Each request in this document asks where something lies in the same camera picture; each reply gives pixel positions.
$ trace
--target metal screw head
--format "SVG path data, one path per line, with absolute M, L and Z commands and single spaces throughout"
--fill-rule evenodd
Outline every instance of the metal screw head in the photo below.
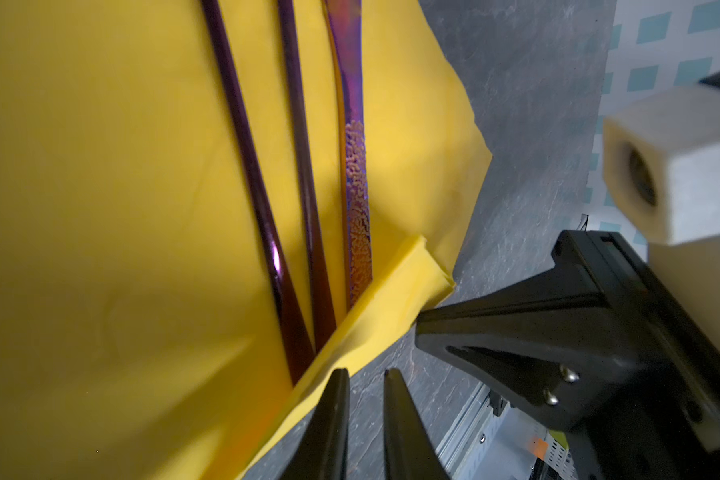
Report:
M 568 383 L 576 383 L 579 381 L 579 374 L 565 365 L 560 365 L 560 376 Z
M 548 406 L 556 406 L 558 403 L 560 403 L 560 400 L 557 399 L 557 397 L 550 392 L 549 389 L 544 389 L 542 392 L 544 395 L 544 401 L 547 403 Z

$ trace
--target purple rod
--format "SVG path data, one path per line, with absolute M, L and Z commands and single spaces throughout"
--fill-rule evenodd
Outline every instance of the purple rod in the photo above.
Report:
M 336 330 L 336 316 L 333 312 L 331 285 L 328 283 L 326 255 L 320 235 L 320 216 L 315 196 L 315 181 L 312 176 L 312 159 L 309 156 L 307 116 L 304 109 L 304 88 L 302 70 L 298 60 L 298 39 L 296 19 L 292 0 L 278 0 L 282 47 L 286 56 L 288 75 L 288 96 L 291 101 L 293 122 L 293 143 L 296 146 L 298 186 L 301 191 L 304 230 L 307 238 L 309 260 L 309 282 L 312 287 L 312 321 L 315 325 L 315 347 L 319 352 Z
M 217 0 L 202 0 L 202 10 L 208 23 L 208 32 L 211 36 L 213 51 L 219 64 L 226 102 L 230 108 L 232 124 L 235 128 L 240 156 L 246 172 L 248 190 L 256 212 L 256 222 L 259 224 L 266 264 L 269 271 L 269 281 L 272 284 L 272 294 L 275 297 L 278 320 L 280 321 L 280 334 L 286 350 L 288 370 L 295 385 L 304 375 L 315 352 L 309 341 L 309 334 L 304 326 L 302 311 L 298 308 L 296 291 L 293 289 L 291 276 L 288 274 L 286 257 L 282 253 L 282 245 L 275 228 L 275 219 L 269 200 L 266 196 L 264 178 L 262 177 L 259 161 L 256 158 L 256 149 L 253 146 L 253 136 L 246 115 L 246 106 L 242 102 L 240 82 L 237 79 L 235 63 L 232 60 L 230 42 L 226 36 L 224 19 Z
M 347 304 L 351 308 L 373 279 L 371 213 L 365 168 L 362 107 L 360 0 L 326 0 L 338 80 L 338 104 L 344 120 L 342 167 L 344 193 Z

